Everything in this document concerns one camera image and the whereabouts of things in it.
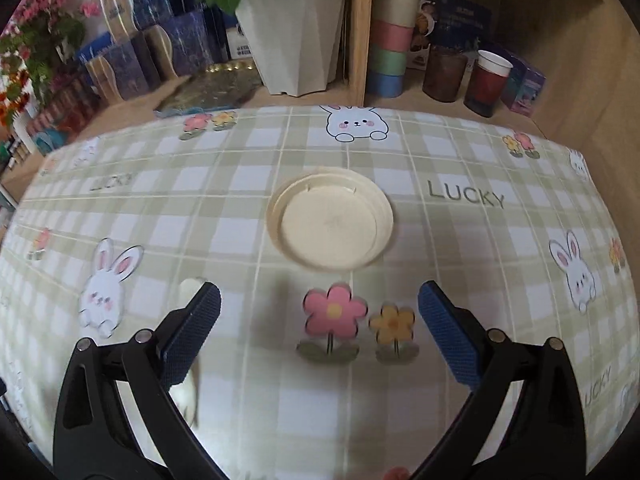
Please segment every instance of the beige round dish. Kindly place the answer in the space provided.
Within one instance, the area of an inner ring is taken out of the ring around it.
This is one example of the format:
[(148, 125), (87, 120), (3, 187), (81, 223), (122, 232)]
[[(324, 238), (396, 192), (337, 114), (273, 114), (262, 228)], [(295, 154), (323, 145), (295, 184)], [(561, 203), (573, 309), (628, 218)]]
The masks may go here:
[(271, 241), (307, 267), (352, 270), (375, 259), (391, 237), (394, 216), (382, 190), (342, 168), (318, 168), (287, 182), (267, 207)]

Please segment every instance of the tablecloth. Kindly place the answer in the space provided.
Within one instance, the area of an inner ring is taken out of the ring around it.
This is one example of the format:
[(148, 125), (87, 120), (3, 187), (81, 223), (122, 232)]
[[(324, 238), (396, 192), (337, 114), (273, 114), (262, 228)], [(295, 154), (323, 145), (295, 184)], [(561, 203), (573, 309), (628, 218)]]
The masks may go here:
[[(392, 204), (392, 239), (363, 269), (306, 269), (266, 233), (273, 192), (319, 166), (361, 173)], [(233, 479), (381, 478), (428, 455), (468, 394), (415, 315), (431, 279), (486, 328), (564, 341), (589, 468), (638, 403), (636, 295), (580, 153), (418, 112), (239, 109), (67, 146), (26, 191), (0, 253), (0, 376), (45, 455), (78, 338), (155, 327), (195, 276), (223, 307), (195, 369), (194, 432)], [(309, 361), (318, 348), (326, 362)]]

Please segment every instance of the bunny ear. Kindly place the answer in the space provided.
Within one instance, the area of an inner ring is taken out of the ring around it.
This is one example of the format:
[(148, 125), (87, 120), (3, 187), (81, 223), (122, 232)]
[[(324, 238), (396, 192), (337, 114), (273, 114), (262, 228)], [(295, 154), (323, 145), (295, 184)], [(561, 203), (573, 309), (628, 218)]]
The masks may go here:
[(556, 261), (556, 264), (558, 264), (558, 267), (564, 270), (564, 272), (567, 272), (571, 257), (564, 250), (564, 247), (562, 247), (562, 245), (560, 245), (555, 240), (551, 240), (549, 242), (549, 251), (551, 251), (551, 256)]
[(142, 246), (136, 245), (130, 247), (116, 258), (111, 266), (111, 270), (118, 277), (118, 280), (125, 280), (136, 270), (136, 267), (140, 264), (143, 253), (144, 249)]
[(94, 251), (94, 272), (107, 269), (113, 256), (113, 244), (110, 238), (103, 238)]
[(572, 260), (579, 260), (580, 246), (573, 231), (567, 231), (566, 233), (566, 246), (569, 248), (569, 254), (571, 254)]

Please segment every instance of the blue gripper pad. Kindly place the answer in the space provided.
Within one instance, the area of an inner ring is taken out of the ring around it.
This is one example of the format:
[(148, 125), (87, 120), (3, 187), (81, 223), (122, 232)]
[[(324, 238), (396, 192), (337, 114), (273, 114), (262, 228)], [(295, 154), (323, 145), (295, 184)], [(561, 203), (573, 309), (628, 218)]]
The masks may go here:
[(456, 319), (456, 308), (435, 282), (423, 283), (418, 293), (418, 311), (435, 339), (456, 380), (472, 391), (482, 379), (476, 346)]
[(165, 389), (180, 384), (220, 315), (220, 291), (205, 282), (186, 307), (184, 322), (162, 350), (164, 367), (160, 383)]

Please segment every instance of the metal screw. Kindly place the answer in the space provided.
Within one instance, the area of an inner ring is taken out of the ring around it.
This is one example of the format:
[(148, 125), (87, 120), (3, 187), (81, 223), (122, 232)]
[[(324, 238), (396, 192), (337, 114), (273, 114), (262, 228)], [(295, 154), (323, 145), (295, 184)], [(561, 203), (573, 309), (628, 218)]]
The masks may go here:
[(505, 339), (507, 339), (507, 336), (505, 335), (505, 333), (498, 328), (492, 328), (486, 334), (489, 336), (489, 339), (494, 343), (502, 343), (504, 342)]
[(78, 341), (78, 344), (76, 345), (78, 350), (81, 352), (87, 350), (89, 346), (91, 346), (91, 340), (88, 337), (83, 337), (80, 341)]
[(554, 350), (562, 350), (564, 348), (564, 343), (557, 337), (551, 337), (549, 338), (549, 346)]
[(148, 328), (143, 328), (142, 330), (138, 330), (136, 332), (136, 341), (138, 343), (146, 343), (151, 339), (153, 333)]

